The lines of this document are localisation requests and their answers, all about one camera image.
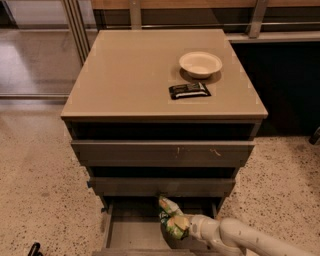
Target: speckled floor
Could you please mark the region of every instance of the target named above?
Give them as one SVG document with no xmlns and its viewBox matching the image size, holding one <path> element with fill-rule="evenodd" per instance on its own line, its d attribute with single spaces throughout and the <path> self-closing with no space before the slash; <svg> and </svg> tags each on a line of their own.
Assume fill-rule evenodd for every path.
<svg viewBox="0 0 320 256">
<path fill-rule="evenodd" d="M 101 249 L 102 203 L 87 188 L 62 108 L 59 102 L 0 101 L 1 256 L 27 255 L 34 241 L 45 256 Z M 320 255 L 320 146 L 307 139 L 257 138 L 218 217 L 238 218 Z"/>
</svg>

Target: black object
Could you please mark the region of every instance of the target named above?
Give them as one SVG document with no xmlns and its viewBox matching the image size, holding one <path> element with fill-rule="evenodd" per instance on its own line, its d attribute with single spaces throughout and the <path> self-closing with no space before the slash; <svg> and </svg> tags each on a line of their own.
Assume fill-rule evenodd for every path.
<svg viewBox="0 0 320 256">
<path fill-rule="evenodd" d="M 309 142 L 312 145 L 318 144 L 320 142 L 320 126 L 315 131 L 315 133 L 310 137 Z"/>
<path fill-rule="evenodd" d="M 188 97 L 206 97 L 211 96 L 206 85 L 203 83 L 195 84 L 180 84 L 169 87 L 169 92 L 171 99 L 176 100 L 179 98 L 188 98 Z"/>
<path fill-rule="evenodd" d="M 41 252 L 39 252 L 40 250 L 40 243 L 34 243 L 28 253 L 28 256 L 43 256 L 43 254 Z"/>
</svg>

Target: small bowl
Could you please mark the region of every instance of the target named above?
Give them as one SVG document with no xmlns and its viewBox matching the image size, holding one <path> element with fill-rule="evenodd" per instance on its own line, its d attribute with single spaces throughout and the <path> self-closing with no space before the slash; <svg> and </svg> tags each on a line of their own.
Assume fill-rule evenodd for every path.
<svg viewBox="0 0 320 256">
<path fill-rule="evenodd" d="M 196 79 L 205 79 L 222 68 L 221 60 L 207 52 L 190 52 L 179 60 L 180 66 L 189 76 Z"/>
</svg>

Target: beige tabletop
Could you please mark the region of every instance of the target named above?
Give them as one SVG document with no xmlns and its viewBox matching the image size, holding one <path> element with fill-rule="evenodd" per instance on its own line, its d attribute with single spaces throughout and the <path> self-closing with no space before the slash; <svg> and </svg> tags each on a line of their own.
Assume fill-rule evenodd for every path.
<svg viewBox="0 0 320 256">
<path fill-rule="evenodd" d="M 172 100 L 168 88 L 191 83 L 179 66 L 188 52 L 218 56 L 221 72 L 203 82 L 211 97 Z M 63 109 L 72 119 L 254 119 L 267 111 L 224 32 L 100 31 Z"/>
</svg>

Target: drawer front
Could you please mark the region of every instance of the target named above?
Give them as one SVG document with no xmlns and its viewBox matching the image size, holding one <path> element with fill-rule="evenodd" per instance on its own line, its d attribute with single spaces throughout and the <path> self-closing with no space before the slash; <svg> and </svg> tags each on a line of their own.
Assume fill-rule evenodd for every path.
<svg viewBox="0 0 320 256">
<path fill-rule="evenodd" d="M 225 197 L 233 179 L 91 178 L 89 184 L 102 196 Z"/>
<path fill-rule="evenodd" d="M 71 143 L 84 166 L 241 167 L 253 142 L 82 141 Z"/>
</svg>

